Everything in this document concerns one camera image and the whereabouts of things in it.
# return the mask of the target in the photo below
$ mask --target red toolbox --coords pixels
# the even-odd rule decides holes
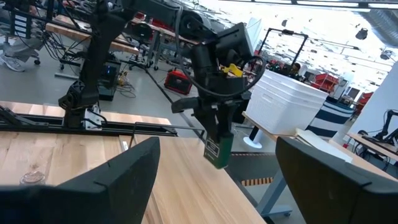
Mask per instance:
[[[169,71],[164,81],[164,87],[169,90],[176,91],[184,95],[189,94],[192,84],[189,82],[185,74],[178,70]]]

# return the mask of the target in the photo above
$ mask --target gray floor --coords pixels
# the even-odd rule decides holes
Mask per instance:
[[[42,64],[40,66],[36,66],[31,59],[27,62],[26,72],[24,73],[13,72],[5,66],[0,66],[0,100],[47,105],[58,104],[58,99],[66,93],[72,81],[54,77],[54,73],[59,72],[59,63],[51,59],[45,49],[40,51],[40,57]],[[125,58],[128,57],[128,54],[118,54],[118,57]],[[153,71],[151,68],[149,71],[157,80],[159,85],[163,87],[166,71],[170,69],[171,66],[165,63],[160,63],[159,68],[160,69],[158,71]],[[68,65],[65,67],[63,72],[69,74],[73,73],[71,67]],[[187,123],[179,114],[173,114],[171,112],[170,102],[156,87],[156,84],[147,74],[138,68],[134,68],[132,71],[129,71],[128,78],[131,84],[135,87],[134,94],[136,97],[126,98],[120,93],[116,93],[112,102],[101,102],[102,110],[162,117],[169,119],[174,125],[187,126]],[[166,92],[173,101],[179,100],[180,98],[197,95],[197,90],[195,88],[192,88],[192,91],[188,96],[180,95],[168,90],[166,90]],[[199,128],[201,127],[200,123],[195,118],[191,117],[191,110],[185,111],[184,113],[194,126]],[[243,137],[250,133],[250,131],[250,129],[245,128],[234,128],[236,137],[234,139],[233,151],[254,151],[245,145],[242,140]],[[335,141],[342,141],[344,131],[345,130],[337,135]],[[183,137],[196,137],[193,131],[179,130],[178,133]],[[261,143],[263,148],[258,151],[275,151],[275,142],[268,137],[265,136],[261,140]],[[260,200],[267,187],[268,185],[257,185],[247,187],[247,189],[256,200]],[[288,188],[284,190],[277,204],[289,204],[293,208],[293,212],[289,218],[284,216],[272,217],[276,224],[305,223]]]

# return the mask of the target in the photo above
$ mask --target white plastic container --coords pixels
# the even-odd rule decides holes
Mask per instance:
[[[323,103],[328,96],[328,93],[325,93],[324,91],[317,90],[310,85],[269,70],[264,72],[260,81],[256,85],[262,86],[265,89],[267,88],[267,85],[272,85],[286,93],[314,102],[322,101]]]
[[[246,114],[271,134],[294,135],[296,128],[307,128],[321,106],[297,103],[256,85]]]

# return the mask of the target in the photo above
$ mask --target black chair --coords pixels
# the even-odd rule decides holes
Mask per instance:
[[[144,56],[146,53],[147,45],[150,44],[150,38],[152,37],[153,30],[146,23],[138,23],[135,25],[128,24],[124,33],[130,36],[131,39],[138,41],[138,46],[136,46],[139,50],[142,49],[142,60],[139,61],[139,53],[136,55],[135,60],[129,60],[127,63],[129,64],[129,69],[131,70],[134,66],[144,69],[146,71],[146,64],[144,60]]]

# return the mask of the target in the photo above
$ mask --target shoe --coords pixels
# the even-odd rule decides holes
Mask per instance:
[[[8,57],[5,54],[0,55],[0,61],[5,63],[8,68],[15,72],[24,72],[24,62],[19,60],[18,58]]]

